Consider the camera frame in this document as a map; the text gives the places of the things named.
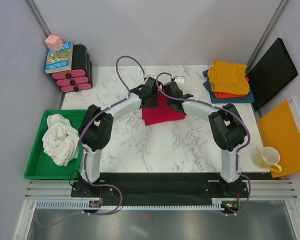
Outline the crimson red t-shirt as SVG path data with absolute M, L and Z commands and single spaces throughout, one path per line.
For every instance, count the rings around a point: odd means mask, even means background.
M 168 107 L 168 98 L 157 91 L 154 99 L 149 99 L 148 102 L 142 102 L 141 117 L 146 126 L 183 120 L 186 117 L 185 113 L 177 112 L 171 107 Z

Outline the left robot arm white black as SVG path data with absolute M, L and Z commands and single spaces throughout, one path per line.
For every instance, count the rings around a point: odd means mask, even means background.
M 100 185 L 100 162 L 103 149 L 111 139 L 113 123 L 142 108 L 158 107 L 158 87 L 153 77 L 130 90 L 128 96 L 106 107 L 90 105 L 79 128 L 79 146 L 84 150 L 81 177 L 85 180 L 82 191 L 96 196 Z

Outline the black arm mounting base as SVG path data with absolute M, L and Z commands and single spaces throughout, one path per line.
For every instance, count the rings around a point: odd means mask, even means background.
M 81 177 L 71 196 L 97 198 L 107 204 L 211 204 L 212 199 L 244 199 L 248 186 L 240 177 L 226 183 L 218 173 L 101 173 L 91 186 Z

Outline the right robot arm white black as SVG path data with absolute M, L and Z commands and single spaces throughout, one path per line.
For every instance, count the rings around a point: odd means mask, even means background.
M 235 181 L 242 176 L 239 171 L 240 150 L 251 141 L 249 130 L 236 107 L 231 103 L 218 107 L 191 94 L 184 95 L 175 81 L 164 84 L 159 90 L 167 97 L 168 107 L 209 122 L 214 142 L 221 151 L 220 176 L 224 181 L 219 184 L 219 191 L 225 197 L 232 196 L 237 191 Z

